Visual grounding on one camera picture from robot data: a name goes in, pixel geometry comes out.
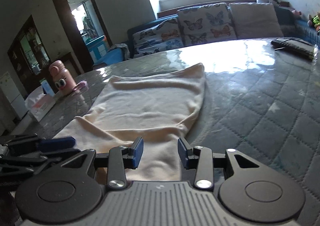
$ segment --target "metal screw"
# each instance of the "metal screw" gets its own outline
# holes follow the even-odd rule
[[[207,189],[212,186],[212,183],[209,180],[202,179],[196,182],[196,186],[201,189]]]
[[[124,182],[121,180],[111,180],[108,185],[112,188],[121,188],[124,187]]]

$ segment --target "pink water bottle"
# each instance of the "pink water bottle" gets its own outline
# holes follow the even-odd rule
[[[63,95],[68,95],[73,91],[76,82],[63,62],[58,60],[49,66],[49,72],[53,77],[55,86]]]

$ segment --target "butterfly print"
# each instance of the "butterfly print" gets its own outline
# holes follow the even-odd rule
[[[217,17],[214,17],[210,13],[205,13],[207,16],[207,19],[210,20],[210,24],[212,26],[222,25],[223,24],[223,11],[220,11],[217,15]]]
[[[207,33],[203,33],[199,37],[196,37],[196,36],[193,36],[193,35],[188,35],[188,37],[190,38],[191,44],[193,44],[193,45],[207,43],[207,39],[206,39]]]
[[[148,48],[148,47],[156,45],[156,44],[160,44],[160,42],[156,41],[155,39],[152,39],[152,40],[149,40],[149,41],[146,41],[146,42],[142,43],[141,46],[138,47],[138,50],[141,50],[141,49],[144,49],[144,48]]]
[[[156,35],[156,33],[154,33],[154,32],[152,31],[152,29],[148,29],[148,30],[142,31],[142,32],[140,33],[140,38],[139,38],[139,40],[144,39],[146,36],[155,36],[155,35]]]
[[[167,41],[166,44],[167,44],[165,47],[166,50],[182,47],[182,44],[181,44],[180,40],[178,40],[178,39],[169,40],[169,41]]]
[[[215,38],[218,38],[219,36],[231,36],[230,28],[229,26],[225,26],[222,30],[216,30],[216,29],[210,29],[213,33]]]
[[[191,11],[196,12],[197,10],[198,10],[198,8],[192,7],[192,8],[182,9],[181,11],[183,12],[183,14],[188,14]]]
[[[163,42],[165,40],[168,40],[171,37],[175,37],[175,38],[179,38],[180,37],[180,35],[178,34],[178,31],[176,29],[172,30],[171,32],[169,31],[169,33],[162,33],[161,34],[161,38],[162,38]]]
[[[178,20],[177,20],[177,18],[168,19],[168,20],[160,23],[160,24],[157,26],[156,30],[159,30],[160,28],[162,28],[166,23],[178,24]]]
[[[192,23],[188,20],[183,21],[185,24],[187,24],[188,28],[190,30],[195,30],[195,29],[202,29],[202,18],[198,19],[196,22]]]

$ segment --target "blue gripper pad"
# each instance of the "blue gripper pad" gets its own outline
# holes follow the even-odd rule
[[[76,140],[73,137],[44,139],[39,142],[38,150],[40,150],[41,152],[52,152],[73,148],[75,144]]]
[[[132,165],[137,168],[143,154],[143,139],[141,139],[133,150]]]
[[[178,154],[185,169],[189,167],[188,152],[181,139],[178,139]]]

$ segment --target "black butterfly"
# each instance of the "black butterfly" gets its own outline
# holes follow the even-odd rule
[[[160,42],[156,41],[155,39],[152,39],[152,40],[149,40],[149,41],[146,41],[146,42],[142,43],[141,46],[138,47],[138,50],[141,50],[141,49],[144,49],[144,48],[148,48],[148,47],[156,45],[156,44],[160,44]]]
[[[183,12],[183,14],[187,14],[187,13],[189,13],[191,11],[196,12],[197,10],[198,10],[198,8],[192,7],[192,8],[182,9],[181,11]]]
[[[160,28],[162,28],[162,27],[164,26],[164,24],[166,24],[166,23],[178,24],[178,20],[177,20],[177,18],[168,19],[168,20],[160,23],[160,24],[157,26],[156,30],[159,30]]]
[[[198,19],[196,22],[192,23],[188,20],[183,21],[185,24],[187,24],[188,28],[190,30],[195,30],[195,29],[202,29],[202,18]]]
[[[196,37],[196,36],[193,36],[193,35],[188,35],[188,37],[190,38],[191,44],[193,44],[193,45],[207,43],[207,40],[206,40],[207,33],[203,33],[199,37]]]
[[[217,15],[217,17],[214,17],[210,13],[205,13],[207,16],[207,19],[210,20],[210,24],[212,26],[222,25],[223,24],[223,11],[220,11]]]
[[[152,29],[148,29],[148,30],[142,31],[142,32],[140,33],[140,38],[139,38],[139,40],[144,39],[146,36],[155,36],[155,35],[156,35],[156,33],[154,33],[154,32],[152,31]]]

